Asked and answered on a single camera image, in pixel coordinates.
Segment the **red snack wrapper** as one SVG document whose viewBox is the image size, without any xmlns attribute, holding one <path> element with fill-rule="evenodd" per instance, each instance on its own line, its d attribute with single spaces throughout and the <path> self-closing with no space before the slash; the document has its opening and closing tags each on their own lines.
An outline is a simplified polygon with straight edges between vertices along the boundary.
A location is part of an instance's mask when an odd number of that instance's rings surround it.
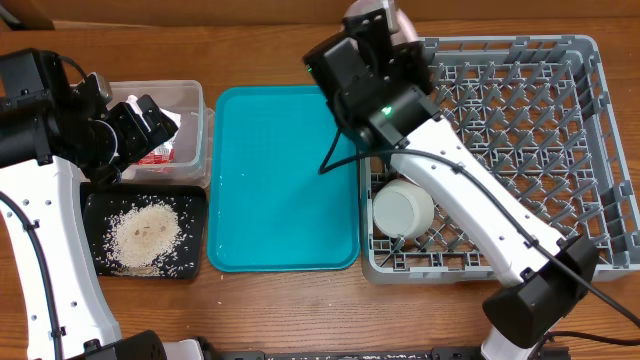
<svg viewBox="0 0 640 360">
<path fill-rule="evenodd" d="M 173 143 L 171 141 L 167 141 L 157 148 L 155 148 L 152 152 L 145 155 L 141 158 L 137 165 L 163 165 L 169 164 L 174 160 L 175 150 Z"/>
</svg>

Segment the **large pink plate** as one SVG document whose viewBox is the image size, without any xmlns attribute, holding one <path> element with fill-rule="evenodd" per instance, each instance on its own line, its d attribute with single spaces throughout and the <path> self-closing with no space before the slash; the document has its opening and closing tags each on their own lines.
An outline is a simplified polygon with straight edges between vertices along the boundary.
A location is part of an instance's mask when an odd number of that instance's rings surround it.
<svg viewBox="0 0 640 360">
<path fill-rule="evenodd" d="M 343 18 L 354 18 L 379 9 L 383 9 L 386 13 L 392 45 L 419 40 L 413 23 L 402 10 L 396 7 L 393 0 L 357 0 L 349 6 Z"/>
</svg>

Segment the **pile of rice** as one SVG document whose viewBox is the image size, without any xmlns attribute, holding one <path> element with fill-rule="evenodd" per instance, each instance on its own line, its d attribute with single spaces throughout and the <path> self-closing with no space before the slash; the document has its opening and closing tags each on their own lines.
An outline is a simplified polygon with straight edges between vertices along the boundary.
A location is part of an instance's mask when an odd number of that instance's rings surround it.
<svg viewBox="0 0 640 360">
<path fill-rule="evenodd" d="M 188 239 L 180 217 L 164 201 L 134 205 L 106 218 L 101 261 L 117 275 L 177 277 L 178 250 Z"/>
</svg>

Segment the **grey bowl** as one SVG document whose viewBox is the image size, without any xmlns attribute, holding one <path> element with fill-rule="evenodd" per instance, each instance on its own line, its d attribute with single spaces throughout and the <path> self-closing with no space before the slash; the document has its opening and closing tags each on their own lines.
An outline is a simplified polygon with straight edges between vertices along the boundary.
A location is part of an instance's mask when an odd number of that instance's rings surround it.
<svg viewBox="0 0 640 360">
<path fill-rule="evenodd" d="M 392 238 L 416 239 L 433 224 L 435 205 L 421 187 L 404 179 L 387 183 L 373 200 L 376 227 Z"/>
</svg>

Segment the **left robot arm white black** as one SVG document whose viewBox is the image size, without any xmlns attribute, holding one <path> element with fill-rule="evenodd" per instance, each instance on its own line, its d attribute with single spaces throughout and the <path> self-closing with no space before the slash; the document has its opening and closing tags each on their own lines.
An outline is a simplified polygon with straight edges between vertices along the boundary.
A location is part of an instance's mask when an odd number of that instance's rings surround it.
<svg viewBox="0 0 640 360">
<path fill-rule="evenodd" d="M 123 337 L 104 298 L 82 220 L 81 181 L 117 183 L 177 132 L 149 96 L 114 103 L 98 74 L 71 84 L 70 61 L 23 49 L 1 59 L 1 215 L 28 316 L 32 359 L 212 359 L 200 337 Z"/>
</svg>

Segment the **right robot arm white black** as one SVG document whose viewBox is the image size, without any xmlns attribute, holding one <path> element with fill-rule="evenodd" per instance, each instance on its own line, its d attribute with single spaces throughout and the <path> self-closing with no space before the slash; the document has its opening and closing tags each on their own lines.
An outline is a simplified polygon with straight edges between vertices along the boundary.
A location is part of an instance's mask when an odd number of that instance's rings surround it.
<svg viewBox="0 0 640 360">
<path fill-rule="evenodd" d="M 500 290 L 483 310 L 485 359 L 530 359 L 586 295 L 594 245 L 533 215 L 467 150 L 430 97 L 423 43 L 390 1 L 357 1 L 303 58 L 339 131 L 430 194 L 471 238 Z"/>
</svg>

